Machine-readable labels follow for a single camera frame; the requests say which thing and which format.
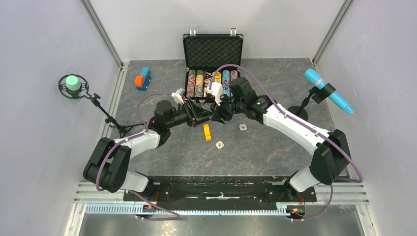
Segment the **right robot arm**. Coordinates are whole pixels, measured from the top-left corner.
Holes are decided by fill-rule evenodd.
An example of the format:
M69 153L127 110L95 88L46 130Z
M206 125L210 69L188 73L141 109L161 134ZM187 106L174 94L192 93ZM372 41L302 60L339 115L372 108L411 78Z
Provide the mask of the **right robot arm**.
M298 200L307 188L320 183L331 185L340 178L349 164L350 151L345 134L340 130L330 132L315 127L295 116L264 94L258 96L250 83L240 77L231 83L232 97L228 97L222 85L213 82L207 86L215 105L212 120L225 123L234 114L245 114L268 127L290 137L312 155L311 164L295 172L284 187L284 195L291 201Z

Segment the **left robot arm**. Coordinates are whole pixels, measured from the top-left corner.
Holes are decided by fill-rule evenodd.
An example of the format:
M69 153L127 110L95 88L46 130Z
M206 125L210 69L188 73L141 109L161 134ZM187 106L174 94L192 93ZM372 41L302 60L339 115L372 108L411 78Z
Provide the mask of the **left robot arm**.
M150 149L158 148L170 137L170 129L183 123L190 127L209 121L213 113L191 99L175 108L168 100L159 101L147 128L120 139L101 138L87 162L83 177L97 190L111 193L134 190L142 200L154 196L149 177L128 170L130 159Z

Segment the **black poker chip case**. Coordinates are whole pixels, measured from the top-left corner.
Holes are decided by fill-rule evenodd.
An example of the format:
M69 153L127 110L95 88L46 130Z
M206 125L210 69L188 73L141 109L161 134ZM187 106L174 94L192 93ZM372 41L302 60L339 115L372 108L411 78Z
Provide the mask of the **black poker chip case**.
M241 63L243 34L235 28L230 33L196 33L194 30L182 36L185 63L186 98L199 102L212 102L205 88L214 72L225 64Z

